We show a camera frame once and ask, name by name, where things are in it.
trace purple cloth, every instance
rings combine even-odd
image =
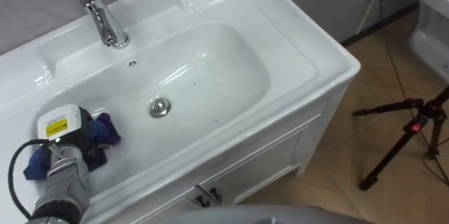
[[[111,116],[102,113],[95,121],[88,123],[88,137],[97,144],[115,145],[120,142],[121,136],[117,133],[111,121]],[[47,147],[40,147],[29,158],[28,166],[23,171],[27,180],[45,180],[51,167],[51,151]],[[97,165],[88,165],[89,171],[98,168]]]

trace toilet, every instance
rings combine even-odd
[[[449,82],[449,0],[420,0],[420,20],[409,46]]]

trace tile floor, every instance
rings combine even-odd
[[[446,83],[407,47],[408,35],[416,22],[414,12],[387,30],[406,95],[428,100]],[[449,223],[449,189],[422,165],[425,147],[421,137],[408,143],[371,190],[358,189],[361,179],[402,135],[401,129],[410,114],[351,117],[354,110],[400,101],[402,95],[382,31],[348,50],[361,62],[361,71],[348,88],[307,170],[298,177],[282,177],[244,204],[315,205],[381,224]],[[431,124],[424,131],[428,138],[430,128]],[[449,137],[449,124],[443,129],[443,137]],[[440,151],[441,162],[449,172],[449,143]]]

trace tripod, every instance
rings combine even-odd
[[[393,148],[385,155],[384,159],[369,173],[369,175],[359,185],[360,190],[369,190],[378,181],[377,176],[388,165],[388,163],[401,151],[401,149],[408,143],[408,141],[421,132],[421,130],[427,125],[427,122],[432,119],[434,127],[431,133],[431,141],[427,149],[426,156],[430,160],[436,160],[439,169],[443,174],[444,170],[436,159],[439,155],[438,141],[441,134],[441,127],[444,121],[447,119],[443,110],[443,103],[449,100],[449,87],[441,92],[436,98],[425,103],[423,99],[409,98],[402,102],[392,103],[388,105],[381,105],[373,109],[362,109],[355,111],[353,116],[366,116],[373,113],[393,112],[399,110],[410,110],[413,108],[418,109],[418,114],[404,126],[405,133],[399,139],[399,141],[393,146]],[[449,178],[445,175],[446,182],[449,183]]]

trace black cable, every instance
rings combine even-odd
[[[382,2],[383,2],[383,0],[379,0],[380,20],[381,20],[381,23],[382,23],[382,31],[384,33],[384,38],[385,38],[385,46],[387,47],[387,54],[388,54],[388,57],[390,59],[391,65],[393,66],[394,73],[395,73],[397,81],[399,83],[399,88],[401,90],[402,96],[403,96],[404,100],[406,100],[407,99],[407,95],[406,95],[405,89],[403,87],[403,84],[402,84],[402,81],[401,81],[401,77],[399,76],[399,71],[398,71],[398,69],[396,67],[396,63],[394,62],[394,59],[391,56],[391,52],[390,52],[390,45],[389,45],[388,34],[387,34],[387,24],[385,23],[385,19],[384,19],[384,11],[383,11],[383,8],[382,8]],[[412,110],[409,109],[408,111],[410,113],[410,116],[413,119],[415,117],[415,115],[413,114]],[[429,141],[427,140],[426,136],[423,134],[422,131],[420,131],[420,134],[421,134],[422,138],[424,139],[424,142],[427,145],[427,147],[429,147],[430,144],[429,144]],[[449,138],[444,140],[443,142],[439,143],[438,146],[441,146],[442,144],[444,144],[446,142],[449,142]],[[435,162],[437,163],[438,167],[440,168],[441,173],[443,174],[444,178],[441,178],[438,174],[436,174],[434,171],[432,171],[429,166],[427,166],[427,164],[426,164],[426,162],[424,160],[425,157],[426,157],[426,154],[424,154],[422,156],[422,163],[424,164],[426,169],[429,170],[429,172],[432,175],[436,176],[442,183],[444,183],[445,185],[449,186],[449,177],[444,172],[443,167],[441,166],[441,164],[438,161],[438,159],[435,157]]]
[[[47,144],[48,140],[29,140],[26,143],[22,144],[13,154],[13,158],[11,159],[11,162],[9,163],[9,170],[8,170],[8,189],[9,194],[13,198],[13,202],[15,206],[23,213],[23,215],[29,220],[31,218],[31,215],[28,213],[28,211],[25,209],[25,207],[20,203],[19,199],[17,198],[17,195],[14,190],[14,180],[13,180],[13,174],[14,174],[14,166],[15,161],[19,157],[19,154],[28,146],[30,145],[40,145],[40,144]]]

